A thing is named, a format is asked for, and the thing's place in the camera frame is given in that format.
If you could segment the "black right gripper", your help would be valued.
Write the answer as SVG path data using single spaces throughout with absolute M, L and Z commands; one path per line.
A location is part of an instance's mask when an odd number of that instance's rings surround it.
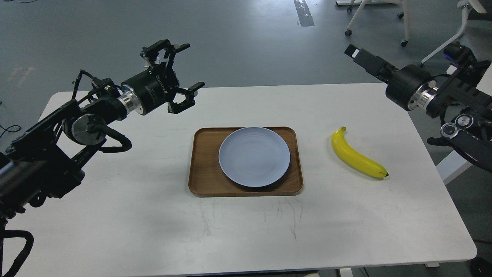
M 386 83 L 386 97 L 407 112 L 414 109 L 411 101 L 419 88 L 435 81 L 430 73 L 417 65 L 411 64 L 397 69 L 383 58 L 352 44 L 348 45 L 344 54 L 368 74 Z

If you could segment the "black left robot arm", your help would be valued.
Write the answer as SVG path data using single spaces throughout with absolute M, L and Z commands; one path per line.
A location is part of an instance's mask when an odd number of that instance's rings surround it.
M 1 241 L 23 238 L 25 245 L 5 273 L 14 277 L 34 243 L 28 231 L 7 230 L 9 219 L 25 212 L 25 205 L 40 207 L 47 198 L 62 198 L 81 184 L 82 168 L 97 152 L 121 153 L 132 148 L 129 138 L 109 125 L 130 112 L 146 115 L 167 105 L 178 114 L 195 105 L 203 82 L 181 88 L 173 70 L 175 56 L 190 44 L 162 39 L 143 47 L 147 67 L 116 85 L 81 70 L 71 99 L 13 140 L 1 153 Z

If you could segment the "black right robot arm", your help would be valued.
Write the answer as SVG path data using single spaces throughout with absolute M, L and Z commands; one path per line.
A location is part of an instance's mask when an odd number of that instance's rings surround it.
M 435 86 L 435 77 L 417 65 L 398 69 L 352 44 L 344 53 L 384 82 L 386 97 L 399 107 L 408 112 L 422 108 L 429 117 L 439 117 L 441 137 L 429 138 L 429 144 L 453 147 L 469 163 L 491 171 L 492 99 L 477 88 L 491 61 L 478 61 L 471 49 L 452 42 L 445 47 L 444 55 L 455 71 L 444 74 L 443 84 Z

